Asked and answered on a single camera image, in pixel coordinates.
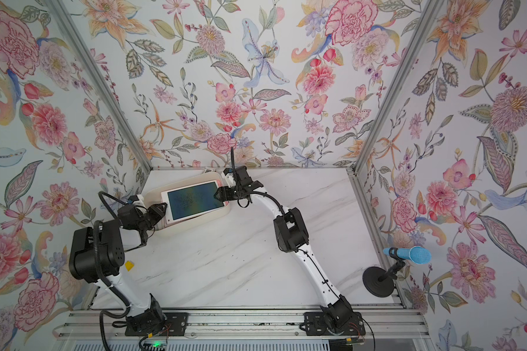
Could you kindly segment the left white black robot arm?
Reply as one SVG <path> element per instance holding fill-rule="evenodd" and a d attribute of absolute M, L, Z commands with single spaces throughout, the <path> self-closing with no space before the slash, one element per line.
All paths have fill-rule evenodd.
<path fill-rule="evenodd" d="M 123 236 L 126 233 L 137 236 L 138 243 L 131 245 L 131 251 L 145 247 L 149 232 L 164 218 L 167 208 L 165 203 L 146 207 L 140 197 L 133 196 L 117 212 L 110 211 L 113 219 L 98 220 L 93 226 L 73 234 L 69 258 L 71 275 L 104 289 L 117 301 L 121 313 L 103 310 L 100 314 L 123 319 L 131 336 L 153 335 L 164 328 L 167 318 L 156 298 L 142 291 L 129 277 Z"/>

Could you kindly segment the cream plastic storage box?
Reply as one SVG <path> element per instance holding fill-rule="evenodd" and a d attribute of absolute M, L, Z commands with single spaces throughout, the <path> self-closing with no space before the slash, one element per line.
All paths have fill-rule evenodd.
<path fill-rule="evenodd" d="M 211 181 L 218 186 L 225 185 L 224 177 L 216 171 L 207 173 L 200 171 L 152 171 L 143 189 L 144 202 L 148 206 L 155 203 L 168 203 L 166 215 L 156 224 L 156 231 L 161 235 L 181 233 L 228 215 L 231 206 L 229 202 L 225 202 L 223 207 L 205 213 L 193 214 L 187 219 L 172 219 L 171 203 L 166 194 L 168 191 L 194 187 Z"/>

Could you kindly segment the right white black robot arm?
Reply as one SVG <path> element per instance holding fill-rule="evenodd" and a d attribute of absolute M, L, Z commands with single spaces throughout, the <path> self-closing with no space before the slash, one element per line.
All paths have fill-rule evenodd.
<path fill-rule="evenodd" d="M 260 181 L 252 179 L 245 166 L 226 168 L 222 172 L 223 185 L 215 198 L 237 203 L 247 200 L 257 203 L 272 213 L 278 249 L 290 254 L 301 265 L 319 297 L 320 311 L 304 313 L 299 329 L 307 336 L 344 336 L 363 338 L 365 323 L 360 313 L 353 310 L 346 297 L 335 287 L 322 269 L 310 245 L 310 236 L 299 209 L 283 206 L 266 191 Z"/>

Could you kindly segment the pink writing tablet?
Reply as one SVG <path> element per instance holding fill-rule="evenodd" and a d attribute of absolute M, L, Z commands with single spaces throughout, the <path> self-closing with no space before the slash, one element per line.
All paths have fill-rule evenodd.
<path fill-rule="evenodd" d="M 219 185 L 219 181 L 205 181 L 162 191 L 161 200 L 167 205 L 165 226 L 223 209 L 228 203 L 215 198 Z"/>

